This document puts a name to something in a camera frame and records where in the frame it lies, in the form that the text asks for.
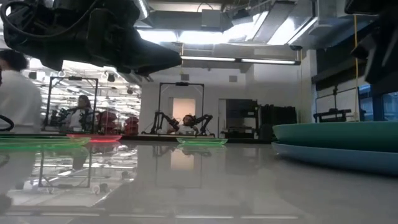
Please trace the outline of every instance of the woman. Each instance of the woman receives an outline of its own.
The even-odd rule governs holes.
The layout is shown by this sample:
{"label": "woman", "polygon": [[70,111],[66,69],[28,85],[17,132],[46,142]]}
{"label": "woman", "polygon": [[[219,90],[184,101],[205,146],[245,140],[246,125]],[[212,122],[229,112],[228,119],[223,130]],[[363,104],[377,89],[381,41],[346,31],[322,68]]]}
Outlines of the woman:
{"label": "woman", "polygon": [[187,134],[193,135],[198,134],[198,128],[194,126],[195,118],[192,115],[185,115],[182,119],[182,124],[178,125],[178,130],[170,129],[167,131],[167,134],[176,133],[176,134]]}
{"label": "woman", "polygon": [[86,95],[80,95],[77,107],[70,111],[71,113],[68,117],[69,128],[76,131],[91,130],[93,110],[91,109],[90,100]]}
{"label": "woman", "polygon": [[[15,50],[0,51],[0,113],[11,119],[16,134],[40,133],[40,90],[21,73],[27,68],[23,54]],[[0,129],[9,124],[0,121]],[[0,153],[0,213],[11,206],[7,192],[32,173],[35,152]]]}

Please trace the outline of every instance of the person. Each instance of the person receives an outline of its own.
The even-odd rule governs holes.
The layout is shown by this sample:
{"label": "person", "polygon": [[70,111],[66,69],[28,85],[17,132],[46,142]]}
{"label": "person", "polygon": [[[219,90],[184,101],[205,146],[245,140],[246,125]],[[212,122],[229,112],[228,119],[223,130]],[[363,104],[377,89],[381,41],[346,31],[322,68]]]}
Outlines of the person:
{"label": "person", "polygon": [[178,130],[174,130],[173,128],[167,131],[167,134],[175,133],[175,134],[198,134],[198,128],[194,126],[195,118],[187,114],[182,119],[182,124],[178,125]]}
{"label": "person", "polygon": [[[67,118],[69,128],[87,129],[90,127],[93,118],[93,110],[91,109],[91,103],[88,96],[80,95],[77,107],[70,109],[70,112],[71,113]],[[81,122],[84,116],[85,124],[82,124]]]}
{"label": "person", "polygon": [[[15,134],[40,133],[42,97],[39,88],[21,73],[27,66],[23,54],[0,51],[0,114],[13,121],[11,132]],[[8,126],[0,120],[0,129]],[[0,153],[0,213],[11,206],[7,192],[31,175],[34,162],[35,152]]]}

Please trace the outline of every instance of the glossy table surface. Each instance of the glossy table surface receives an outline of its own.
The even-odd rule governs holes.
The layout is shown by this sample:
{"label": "glossy table surface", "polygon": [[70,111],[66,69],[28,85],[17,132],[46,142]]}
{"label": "glossy table surface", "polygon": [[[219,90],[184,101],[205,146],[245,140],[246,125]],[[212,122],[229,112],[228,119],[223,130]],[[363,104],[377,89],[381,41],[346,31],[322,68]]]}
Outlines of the glossy table surface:
{"label": "glossy table surface", "polygon": [[67,153],[45,154],[38,187],[37,154],[0,223],[398,223],[397,179],[288,161],[271,145],[85,147],[93,151],[88,188],[90,158]]}

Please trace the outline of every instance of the red tray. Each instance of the red tray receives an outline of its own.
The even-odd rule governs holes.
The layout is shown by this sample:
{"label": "red tray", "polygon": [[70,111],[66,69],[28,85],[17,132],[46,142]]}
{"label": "red tray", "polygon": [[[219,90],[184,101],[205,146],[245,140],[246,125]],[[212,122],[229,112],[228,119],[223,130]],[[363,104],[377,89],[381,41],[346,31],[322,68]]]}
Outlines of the red tray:
{"label": "red tray", "polygon": [[122,138],[121,135],[100,135],[100,134],[67,134],[67,136],[90,138],[90,142],[115,142]]}

